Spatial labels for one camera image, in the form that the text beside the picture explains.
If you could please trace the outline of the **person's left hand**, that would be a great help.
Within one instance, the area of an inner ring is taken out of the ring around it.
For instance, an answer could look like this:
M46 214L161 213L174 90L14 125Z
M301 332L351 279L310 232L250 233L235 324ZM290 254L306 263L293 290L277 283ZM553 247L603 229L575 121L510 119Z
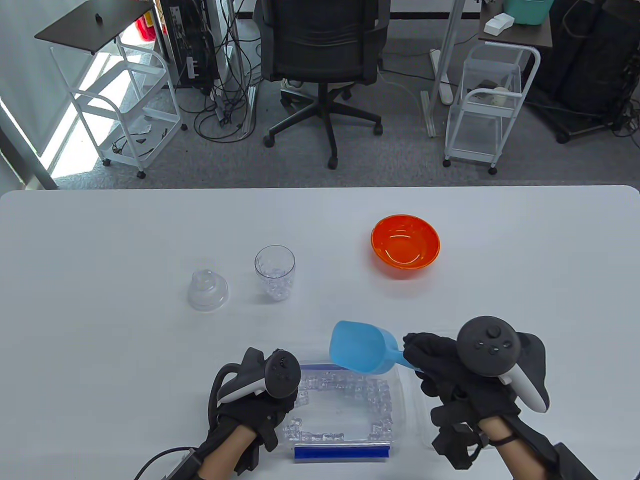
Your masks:
M251 393L237 400L221 403L209 412L209 430L215 429L222 422L222 418L233 419L256 434L262 431L265 425L275 429L294 409L297 397L298 390L284 398L274 398L264 391L258 395Z

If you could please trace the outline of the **person's right hand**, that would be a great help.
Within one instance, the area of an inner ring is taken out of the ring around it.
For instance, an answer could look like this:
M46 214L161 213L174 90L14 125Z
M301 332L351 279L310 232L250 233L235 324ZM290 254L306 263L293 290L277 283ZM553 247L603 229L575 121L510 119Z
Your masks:
M439 428L467 424L482 431L489 443L502 447L518 437L505 418L518 418L515 394L496 377L478 375L458 355L457 341L434 333L408 333L403 337L403 357L418 368L421 389L442 406L430 412Z

